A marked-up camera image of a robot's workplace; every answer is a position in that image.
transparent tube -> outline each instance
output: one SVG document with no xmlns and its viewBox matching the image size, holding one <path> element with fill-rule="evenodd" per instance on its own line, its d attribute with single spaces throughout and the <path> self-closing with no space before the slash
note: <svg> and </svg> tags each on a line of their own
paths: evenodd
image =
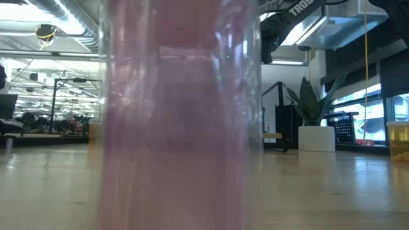
<svg viewBox="0 0 409 230">
<path fill-rule="evenodd" d="M 256 2 L 107 2 L 100 229 L 257 229 Z"/>
</svg>

black monitor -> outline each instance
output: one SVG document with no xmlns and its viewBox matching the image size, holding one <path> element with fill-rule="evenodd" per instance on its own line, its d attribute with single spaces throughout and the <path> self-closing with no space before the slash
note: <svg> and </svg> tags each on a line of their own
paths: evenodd
<svg viewBox="0 0 409 230">
<path fill-rule="evenodd" d="M 18 95 L 0 94 L 0 118 L 12 119 Z"/>
</svg>

